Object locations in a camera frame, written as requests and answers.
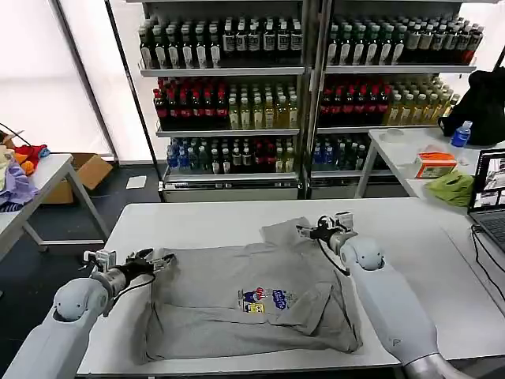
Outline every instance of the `black cable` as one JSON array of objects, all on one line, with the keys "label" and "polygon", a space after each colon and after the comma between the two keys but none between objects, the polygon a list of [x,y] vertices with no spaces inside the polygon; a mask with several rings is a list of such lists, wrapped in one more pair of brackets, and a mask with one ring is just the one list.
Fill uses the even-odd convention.
[{"label": "black cable", "polygon": [[488,271],[484,268],[484,266],[482,265],[482,263],[479,262],[479,249],[477,248],[477,241],[479,242],[479,244],[484,248],[484,251],[488,254],[488,256],[492,259],[492,261],[495,263],[495,265],[497,265],[502,271],[503,271],[503,268],[498,265],[495,261],[495,259],[491,256],[491,254],[488,252],[488,250],[484,247],[484,245],[482,244],[481,240],[477,237],[477,232],[476,232],[476,228],[475,228],[475,225],[472,225],[471,227],[471,230],[472,230],[472,240],[473,240],[473,247],[475,248],[475,261],[477,262],[477,264],[482,268],[482,271],[484,271],[484,274],[486,274],[486,276],[488,277],[488,280],[492,283],[493,286],[495,286],[495,288],[498,290],[499,292],[499,295],[502,297],[502,299],[505,301],[505,296],[503,295],[503,292],[502,290],[498,287],[498,285],[494,282],[493,279],[491,279],[491,276],[489,275]]},{"label": "black cable", "polygon": [[113,301],[113,303],[112,303],[112,306],[115,306],[115,305],[116,305],[116,303],[119,301],[120,297],[122,297],[125,293],[130,292],[130,291],[133,291],[133,290],[136,290],[137,288],[141,288],[141,287],[147,286],[147,285],[149,285],[149,284],[151,284],[152,282],[154,282],[154,281],[155,281],[155,279],[156,279],[155,274],[147,274],[147,275],[152,276],[152,279],[151,279],[151,280],[149,280],[149,281],[147,281],[147,282],[145,282],[145,283],[142,283],[142,284],[137,284],[136,286],[133,286],[133,287],[130,287],[130,288],[126,288],[123,292],[121,292],[121,293],[120,293],[120,294],[119,294],[119,295],[118,295],[118,296],[114,299],[114,301]]},{"label": "black cable", "polygon": [[335,266],[335,268],[337,270],[339,270],[343,275],[345,276],[350,276],[350,273],[347,272],[346,270],[343,270],[341,267],[339,267],[331,258],[330,256],[327,254],[325,248],[323,248],[323,244],[321,243],[321,240],[320,239],[317,239],[317,243],[319,244],[319,247],[321,248],[321,251],[323,252],[324,256],[331,262],[332,265]]}]

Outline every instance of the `purple cloth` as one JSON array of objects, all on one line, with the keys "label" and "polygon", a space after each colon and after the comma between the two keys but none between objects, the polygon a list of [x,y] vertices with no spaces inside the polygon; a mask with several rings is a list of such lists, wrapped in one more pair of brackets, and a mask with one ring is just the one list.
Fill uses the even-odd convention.
[{"label": "purple cloth", "polygon": [[39,190],[30,183],[20,165],[12,159],[6,171],[6,184],[0,191],[0,205],[6,203],[25,205]]}]

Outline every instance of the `cardboard box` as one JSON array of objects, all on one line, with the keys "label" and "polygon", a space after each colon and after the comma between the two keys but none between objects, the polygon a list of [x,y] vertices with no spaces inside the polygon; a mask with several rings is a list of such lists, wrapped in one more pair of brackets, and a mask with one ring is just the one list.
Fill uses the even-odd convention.
[{"label": "cardboard box", "polygon": [[[73,152],[72,166],[83,186],[93,191],[109,174],[112,166],[100,156],[86,152]],[[43,204],[71,204],[73,192],[70,183],[63,179],[44,199]]]}]

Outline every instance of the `shelf bar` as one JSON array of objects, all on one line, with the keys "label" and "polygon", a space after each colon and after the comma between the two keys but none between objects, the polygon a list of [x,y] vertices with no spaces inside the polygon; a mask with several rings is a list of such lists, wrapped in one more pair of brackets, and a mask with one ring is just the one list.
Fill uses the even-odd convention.
[{"label": "shelf bar", "polygon": [[299,129],[255,129],[255,130],[160,130],[158,137],[254,137],[254,136],[296,136]]},{"label": "shelf bar", "polygon": [[259,77],[302,75],[303,67],[245,67],[222,69],[140,69],[143,77]]},{"label": "shelf bar", "polygon": [[165,183],[176,182],[258,182],[265,180],[296,180],[296,172],[279,172],[264,174],[173,174],[165,177]]},{"label": "shelf bar", "polygon": [[[329,178],[359,178],[361,171],[313,171],[311,173],[312,179],[329,179]],[[370,176],[394,176],[389,170],[374,170]]]},{"label": "shelf bar", "polygon": [[472,73],[475,66],[328,66],[329,73]]},{"label": "shelf bar", "polygon": [[437,124],[433,125],[375,125],[375,126],[332,126],[329,128],[317,128],[317,134],[342,134],[342,133],[367,133],[374,129],[409,129],[409,128],[438,128]]}]

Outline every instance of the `orange box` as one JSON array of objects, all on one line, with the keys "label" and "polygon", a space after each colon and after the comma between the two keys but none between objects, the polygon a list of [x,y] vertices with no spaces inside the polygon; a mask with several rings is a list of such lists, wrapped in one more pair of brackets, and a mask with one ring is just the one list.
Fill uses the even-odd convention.
[{"label": "orange box", "polygon": [[448,152],[420,152],[413,165],[416,168],[416,178],[433,179],[449,174],[458,162],[455,156]]}]

